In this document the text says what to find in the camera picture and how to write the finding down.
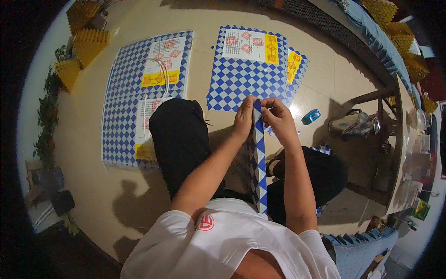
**man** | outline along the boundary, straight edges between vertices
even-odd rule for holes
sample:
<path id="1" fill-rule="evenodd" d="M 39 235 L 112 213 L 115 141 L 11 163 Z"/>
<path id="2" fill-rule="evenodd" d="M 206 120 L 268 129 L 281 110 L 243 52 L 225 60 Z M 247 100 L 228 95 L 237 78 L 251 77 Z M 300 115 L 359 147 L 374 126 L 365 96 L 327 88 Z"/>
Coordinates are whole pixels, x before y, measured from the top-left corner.
<path id="1" fill-rule="evenodd" d="M 268 173 L 282 179 L 268 186 L 272 221 L 246 195 L 225 188 L 223 177 L 250 133 L 255 99 L 243 101 L 231 134 L 212 153 L 197 101 L 172 99 L 153 114 L 150 131 L 172 203 L 136 245 L 121 278 L 340 278 L 317 232 L 316 204 L 345 187 L 346 173 L 337 158 L 301 147 L 277 98 L 261 101 L 266 125 L 285 148 L 268 164 Z M 324 201 L 316 202 L 314 190 Z"/>

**right hand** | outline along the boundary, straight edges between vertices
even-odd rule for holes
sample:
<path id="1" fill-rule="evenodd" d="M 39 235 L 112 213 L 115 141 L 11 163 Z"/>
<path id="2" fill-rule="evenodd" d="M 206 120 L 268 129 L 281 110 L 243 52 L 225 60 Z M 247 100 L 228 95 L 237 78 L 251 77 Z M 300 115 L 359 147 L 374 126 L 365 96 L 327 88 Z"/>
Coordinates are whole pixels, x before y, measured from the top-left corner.
<path id="1" fill-rule="evenodd" d="M 289 109 L 276 97 L 263 99 L 261 103 L 263 121 L 266 127 L 271 126 L 283 147 L 285 149 L 300 147 L 296 125 Z"/>

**tile floor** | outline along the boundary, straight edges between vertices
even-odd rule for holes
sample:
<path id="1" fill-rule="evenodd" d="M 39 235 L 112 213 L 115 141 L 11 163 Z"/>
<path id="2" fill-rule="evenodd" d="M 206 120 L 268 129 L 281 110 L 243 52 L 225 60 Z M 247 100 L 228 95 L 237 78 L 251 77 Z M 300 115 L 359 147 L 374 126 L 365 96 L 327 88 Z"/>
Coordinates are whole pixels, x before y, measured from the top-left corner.
<path id="1" fill-rule="evenodd" d="M 187 98 L 206 108 L 214 59 L 211 46 L 216 43 L 220 25 L 227 24 L 281 33 L 289 38 L 290 46 L 310 58 L 291 106 L 303 145 L 319 144 L 326 138 L 327 118 L 339 113 L 340 104 L 374 91 L 378 85 L 365 66 L 337 42 L 276 11 L 237 1 L 128 0 L 112 5 L 106 27 L 111 32 L 110 45 L 81 72 L 72 93 L 60 96 L 55 156 L 66 188 L 74 196 L 76 207 L 72 215 L 80 229 L 122 262 L 137 240 L 169 208 L 169 196 L 159 173 L 107 168 L 101 163 L 100 119 L 113 58 L 120 47 L 132 42 L 195 30 Z M 300 119 L 314 108 L 322 116 L 304 126 Z M 361 108 L 372 114 L 377 104 L 369 102 Z M 231 126 L 234 120 L 231 112 L 205 111 L 205 117 L 213 124 L 210 133 Z M 280 148 L 278 140 L 269 135 L 265 145 L 267 156 Z M 319 230 L 336 235 L 363 232 L 368 219 L 383 212 L 379 204 L 344 190 L 319 218 Z"/>

